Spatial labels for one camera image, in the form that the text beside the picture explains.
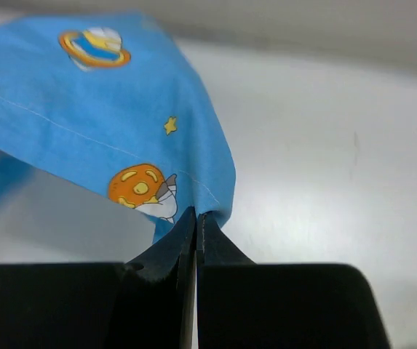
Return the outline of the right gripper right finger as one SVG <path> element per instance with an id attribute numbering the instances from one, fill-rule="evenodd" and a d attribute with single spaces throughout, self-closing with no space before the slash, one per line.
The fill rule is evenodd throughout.
<path id="1" fill-rule="evenodd" d="M 201 348 L 388 348 L 372 289 L 355 267 L 258 264 L 210 213 L 196 228 Z"/>

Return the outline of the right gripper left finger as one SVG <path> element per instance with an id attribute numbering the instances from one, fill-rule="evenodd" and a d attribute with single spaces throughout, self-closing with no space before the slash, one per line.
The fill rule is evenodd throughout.
<path id="1" fill-rule="evenodd" d="M 129 262 L 0 264 L 0 348 L 179 348 L 195 227 Z"/>

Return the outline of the blue space print cloth placemat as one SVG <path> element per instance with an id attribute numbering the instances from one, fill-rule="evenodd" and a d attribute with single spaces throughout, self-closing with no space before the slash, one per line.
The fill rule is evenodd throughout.
<path id="1" fill-rule="evenodd" d="M 39 169 L 146 215 L 231 216 L 234 161 L 175 42 L 139 12 L 0 24 L 0 198 Z"/>

